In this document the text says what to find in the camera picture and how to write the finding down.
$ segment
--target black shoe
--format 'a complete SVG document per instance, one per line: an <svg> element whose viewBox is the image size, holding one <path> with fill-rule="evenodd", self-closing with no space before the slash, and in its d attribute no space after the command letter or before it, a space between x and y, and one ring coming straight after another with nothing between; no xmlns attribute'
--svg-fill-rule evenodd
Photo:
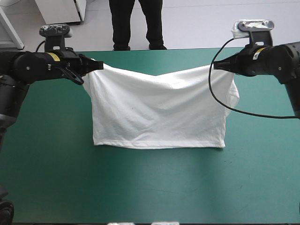
<svg viewBox="0 0 300 225"><path fill-rule="evenodd" d="M150 50L167 50L167 48L164 45L155 46L152 44L149 44L149 49Z"/></svg>
<svg viewBox="0 0 300 225"><path fill-rule="evenodd" d="M122 48L122 49L113 49L114 51L130 51L130 46L128 46L127 48Z"/></svg>

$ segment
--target robotic arm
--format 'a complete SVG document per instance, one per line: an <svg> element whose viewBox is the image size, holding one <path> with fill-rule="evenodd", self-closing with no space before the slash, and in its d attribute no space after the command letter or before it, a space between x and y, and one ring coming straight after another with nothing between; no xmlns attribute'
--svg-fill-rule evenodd
<svg viewBox="0 0 300 225"><path fill-rule="evenodd" d="M250 44L239 53L214 62L214 69L244 76L274 75L285 85L295 116L300 119L300 42L273 46L273 28L270 20L237 21L233 38L249 38Z"/></svg>
<svg viewBox="0 0 300 225"><path fill-rule="evenodd" d="M82 76L103 69L102 61L94 61L72 48L65 47L71 37L67 24L41 27L45 37L45 52L0 52L0 151L7 128L18 117L29 86L35 81L66 78L82 85ZM13 204L2 200L7 191L0 185L0 224L11 225Z"/></svg>

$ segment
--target white t-shirt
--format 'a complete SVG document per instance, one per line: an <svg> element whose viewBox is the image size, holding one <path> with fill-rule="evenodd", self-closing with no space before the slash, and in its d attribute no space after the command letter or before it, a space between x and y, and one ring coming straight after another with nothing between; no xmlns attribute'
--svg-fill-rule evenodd
<svg viewBox="0 0 300 225"><path fill-rule="evenodd" d="M87 74L95 145L133 149L224 147L229 110L212 97L209 66L158 76L117 69ZM234 107L239 93L233 73L215 70L215 95Z"/></svg>

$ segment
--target gray floor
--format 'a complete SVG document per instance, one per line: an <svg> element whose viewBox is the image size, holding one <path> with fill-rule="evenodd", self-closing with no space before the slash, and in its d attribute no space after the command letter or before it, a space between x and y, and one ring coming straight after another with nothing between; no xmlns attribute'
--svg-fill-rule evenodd
<svg viewBox="0 0 300 225"><path fill-rule="evenodd" d="M272 19L274 44L300 41L300 0L164 0L162 11L165 46L169 49L220 47L232 38L238 19ZM33 51L43 40L38 34L44 25L34 0L22 0L3 7L19 34L25 50ZM146 22L136 1L131 18L132 50L148 49ZM85 21L72 26L73 37L66 40L76 51L109 51L113 48L108 0L88 0ZM229 46L244 46L246 39Z"/></svg>

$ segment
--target black pants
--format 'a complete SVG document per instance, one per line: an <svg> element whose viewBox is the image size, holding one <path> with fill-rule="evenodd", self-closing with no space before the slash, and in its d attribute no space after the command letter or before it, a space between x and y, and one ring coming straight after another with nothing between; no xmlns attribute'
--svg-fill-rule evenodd
<svg viewBox="0 0 300 225"><path fill-rule="evenodd" d="M161 23L163 0L139 0L146 17L146 38L153 46L164 44ZM130 40L130 17L135 0L109 0L115 50L126 50Z"/></svg>

